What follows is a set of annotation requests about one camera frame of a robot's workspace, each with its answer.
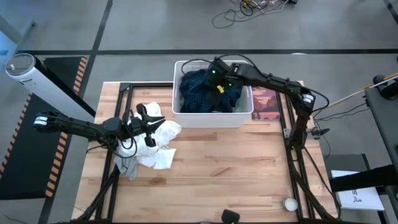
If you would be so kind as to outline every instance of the red book cover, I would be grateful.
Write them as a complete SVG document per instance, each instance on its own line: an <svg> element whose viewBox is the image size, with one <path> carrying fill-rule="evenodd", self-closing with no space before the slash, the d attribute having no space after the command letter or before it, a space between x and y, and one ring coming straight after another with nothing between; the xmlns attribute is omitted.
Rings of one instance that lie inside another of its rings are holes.
<svg viewBox="0 0 398 224"><path fill-rule="evenodd" d="M252 119L279 119L276 92L263 87L252 87L252 92L254 105Z"/></svg>

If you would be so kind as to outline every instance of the white paper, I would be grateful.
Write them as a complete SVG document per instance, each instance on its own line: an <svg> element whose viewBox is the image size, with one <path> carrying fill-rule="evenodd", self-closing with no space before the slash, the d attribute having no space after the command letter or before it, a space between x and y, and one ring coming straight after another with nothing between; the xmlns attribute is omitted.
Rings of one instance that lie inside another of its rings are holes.
<svg viewBox="0 0 398 224"><path fill-rule="evenodd" d="M332 170L332 177L341 177L345 175L356 174L356 171ZM347 190L337 192L341 208L361 209L361 210L379 210L383 211L384 206L380 200L375 187L365 189Z"/></svg>

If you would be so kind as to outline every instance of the small white ball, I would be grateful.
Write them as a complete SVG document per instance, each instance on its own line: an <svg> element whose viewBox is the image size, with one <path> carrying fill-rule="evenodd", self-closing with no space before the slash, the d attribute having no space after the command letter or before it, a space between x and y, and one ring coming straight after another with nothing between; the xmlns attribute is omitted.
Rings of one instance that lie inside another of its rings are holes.
<svg viewBox="0 0 398 224"><path fill-rule="evenodd" d="M290 212L296 211L296 209L299 207L299 204L297 203L296 199L294 198L285 198L284 201L282 202L286 210Z"/></svg>

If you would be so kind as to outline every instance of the floor line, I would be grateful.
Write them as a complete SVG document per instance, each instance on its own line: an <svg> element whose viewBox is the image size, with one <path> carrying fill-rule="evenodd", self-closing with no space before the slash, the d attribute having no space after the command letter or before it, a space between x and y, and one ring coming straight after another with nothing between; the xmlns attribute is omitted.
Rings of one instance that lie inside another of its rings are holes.
<svg viewBox="0 0 398 224"><path fill-rule="evenodd" d="M32 55L201 55L201 54L398 54L398 49L165 49L165 50L20 50Z"/></svg>
<svg viewBox="0 0 398 224"><path fill-rule="evenodd" d="M398 25L398 14L395 11L394 7L392 7L390 0L383 0L383 1L386 4L388 10L390 11L392 18L394 18L394 20L396 21L396 24Z"/></svg>
<svg viewBox="0 0 398 224"><path fill-rule="evenodd" d="M106 23L108 21L109 14L111 12L112 5L113 5L113 0L108 0L108 2L106 3L104 14L102 16L101 24L99 25L98 32L97 32L97 35L95 37L95 41L94 41L94 44L93 44L93 49L91 50L90 57L89 57L88 62L87 62L85 76L84 76L84 79L81 82L81 90L80 90L82 92L82 96L81 97L83 97L84 94L85 94L87 83L88 83L88 80L90 79L90 74L91 74L91 71L93 69L94 61L95 61L95 58L97 56L98 49L100 47L100 43L101 43L101 40L102 40L102 36L104 34L104 30L105 30Z"/></svg>

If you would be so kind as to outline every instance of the white laundry basket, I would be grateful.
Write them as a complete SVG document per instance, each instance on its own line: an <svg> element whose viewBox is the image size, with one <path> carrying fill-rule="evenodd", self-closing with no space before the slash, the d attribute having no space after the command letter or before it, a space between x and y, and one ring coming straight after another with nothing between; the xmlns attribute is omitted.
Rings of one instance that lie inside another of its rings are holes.
<svg viewBox="0 0 398 224"><path fill-rule="evenodd" d="M241 97L237 102L239 105L234 113L180 113L180 83L183 76L181 66L186 61L178 61L174 66L173 84L173 114L183 128L238 128L242 126L253 112L253 98L250 86L242 88ZM227 64L247 63L243 60L226 60ZM193 61L184 66L184 72L206 69L209 63Z"/></svg>

